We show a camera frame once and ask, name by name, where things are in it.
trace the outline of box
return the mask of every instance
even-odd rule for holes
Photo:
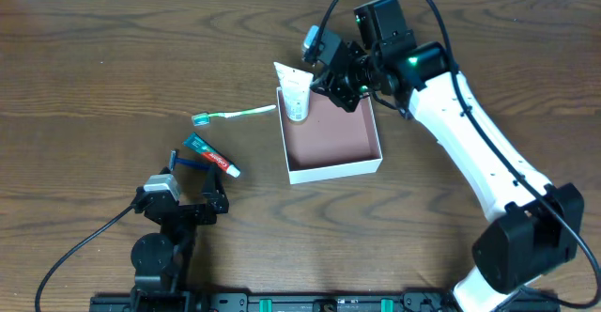
[[[285,114],[282,89],[276,90],[285,162],[290,184],[373,173],[382,163],[378,131],[369,98],[347,113],[311,93],[309,116],[301,124]]]

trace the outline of black cable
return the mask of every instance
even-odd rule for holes
[[[330,18],[330,15],[331,15],[334,7],[338,3],[338,1],[340,1],[340,0],[332,0],[331,1],[330,7],[328,8],[325,15],[323,16],[323,19],[321,20],[321,25],[319,26],[319,29],[316,34],[316,38],[314,39],[314,43],[317,43],[317,46],[318,46],[318,43],[321,43],[321,37],[326,28],[326,22]],[[436,17],[436,20],[439,24],[440,33],[442,34],[442,40],[444,41],[444,46],[446,47],[447,56],[448,56],[448,60],[449,60],[449,67],[450,67],[450,71],[451,71],[451,80],[453,82],[453,88],[455,90],[457,100],[459,101],[459,104],[461,105],[461,109],[463,110],[463,113],[470,120],[471,125],[476,130],[476,132],[478,132],[478,134],[480,134],[480,136],[485,141],[486,145],[490,148],[490,150],[495,154],[495,156],[497,156],[497,158],[499,158],[501,163],[507,168],[507,170],[512,174],[512,176],[514,176],[516,178],[517,182],[519,184],[521,184],[531,195],[533,195],[534,198],[536,200],[538,200],[545,207],[545,209],[551,213],[553,218],[555,218],[555,220],[557,220],[563,226],[563,228],[565,228],[570,233],[570,235],[572,235],[572,237],[574,237],[578,246],[582,249],[582,252],[586,256],[586,258],[589,260],[589,262],[591,263],[591,266],[593,267],[594,278],[595,278],[596,286],[597,286],[593,299],[585,304],[566,302],[559,298],[545,294],[544,292],[541,292],[538,289],[531,289],[531,288],[524,287],[521,290],[523,290],[527,293],[534,294],[539,297],[545,298],[553,303],[560,304],[560,305],[570,307],[570,308],[575,308],[575,309],[586,309],[586,308],[591,308],[591,307],[597,305],[599,303],[599,300],[601,300],[601,273],[599,271],[599,264],[597,263],[597,260],[594,257],[593,251],[591,251],[591,249],[589,248],[587,243],[577,234],[577,232],[574,231],[574,229],[572,229],[572,227],[570,227],[563,220],[563,218],[560,216],[560,214],[557,213],[551,207],[551,205],[547,203],[547,201],[543,198],[543,196],[540,195],[538,193],[538,191],[536,191],[524,179],[524,177],[522,177],[522,175],[511,165],[511,163],[509,163],[507,158],[505,158],[505,156],[503,156],[503,154],[499,151],[499,149],[495,146],[495,144],[486,135],[486,133],[484,132],[484,130],[482,129],[480,124],[478,124],[478,121],[475,119],[475,117],[471,113],[471,107],[464,100],[463,95],[461,94],[461,90],[459,88],[459,83],[457,82],[457,74],[458,74],[457,65],[455,63],[455,58],[453,56],[453,49],[451,48],[451,41],[449,40],[449,34],[447,33],[446,27],[444,25],[444,21],[442,20],[442,17],[440,16],[439,10],[436,7],[436,5],[434,4],[434,1],[425,0],[425,2],[432,9],[432,13],[434,14],[434,17]],[[309,53],[312,55],[312,54],[315,54],[315,51],[318,50],[318,47],[312,46],[311,49],[314,50],[312,53]]]
[[[82,246],[86,245],[89,241],[98,237],[102,232],[104,232],[107,228],[111,227],[114,223],[116,223],[119,219],[121,219],[124,215],[126,215],[131,209],[133,209],[133,205],[128,206],[125,210],[123,210],[117,217],[113,218],[110,222],[106,223],[103,227],[99,228],[96,232],[92,233],[89,237],[79,242],[77,245],[73,246],[70,251],[68,251],[62,258],[60,258],[55,265],[46,273],[44,279],[39,283],[38,291],[36,292],[36,312],[41,312],[41,308],[39,306],[39,301],[41,300],[41,292],[44,290],[46,283],[53,275],[53,273],[61,266],[67,258],[69,258],[72,254],[74,254],[77,250],[81,249]]]

